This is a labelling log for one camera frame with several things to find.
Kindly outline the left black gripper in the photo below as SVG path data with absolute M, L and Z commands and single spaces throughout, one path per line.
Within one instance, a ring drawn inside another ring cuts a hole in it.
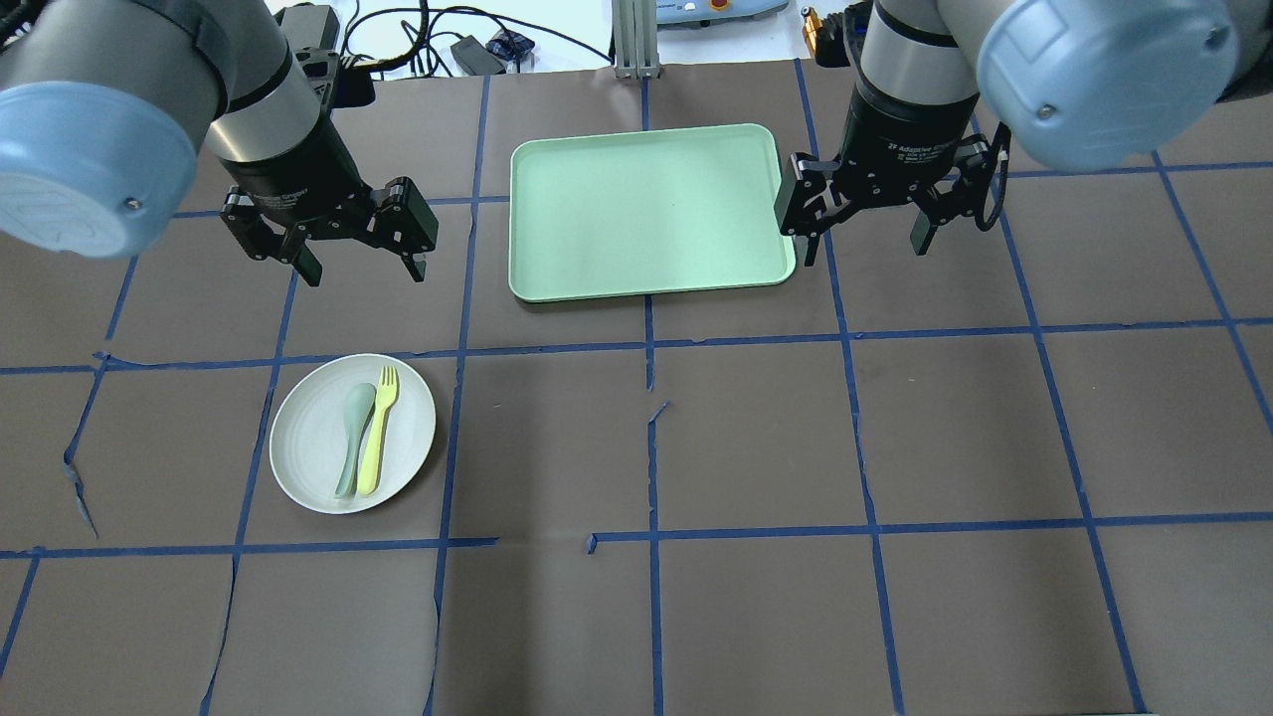
M 391 251 L 412 282 L 426 280 L 428 254 L 440 234 L 432 206 L 409 177 L 373 189 L 331 118 L 320 118 L 281 155 L 222 164 L 236 181 L 222 219 L 247 257 L 278 257 L 283 236 L 267 222 L 283 231 L 304 226 L 311 240 L 356 240 Z M 308 245 L 292 254 L 290 264 L 306 285 L 321 284 L 323 268 Z

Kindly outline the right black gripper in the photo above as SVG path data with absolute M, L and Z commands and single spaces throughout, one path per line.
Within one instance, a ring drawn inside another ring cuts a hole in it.
M 911 250 L 925 257 L 941 227 L 959 217 L 990 231 L 1001 205 L 987 208 L 993 183 L 1004 189 L 1004 125 L 995 136 L 965 135 L 976 93 L 945 104 L 915 104 L 855 83 L 839 153 L 821 161 L 792 154 L 782 169 L 777 222 L 805 236 L 805 268 L 819 262 L 824 231 L 855 213 L 914 205 Z

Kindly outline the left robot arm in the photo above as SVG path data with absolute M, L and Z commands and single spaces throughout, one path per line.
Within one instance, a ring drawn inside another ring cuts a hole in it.
M 332 110 L 374 99 L 379 62 L 337 51 L 326 5 L 5 1 L 1 224 L 36 248 L 136 257 L 210 152 L 233 183 L 220 219 L 247 259 L 318 285 L 312 241 L 395 254 L 423 282 L 438 223 L 409 177 L 360 176 Z

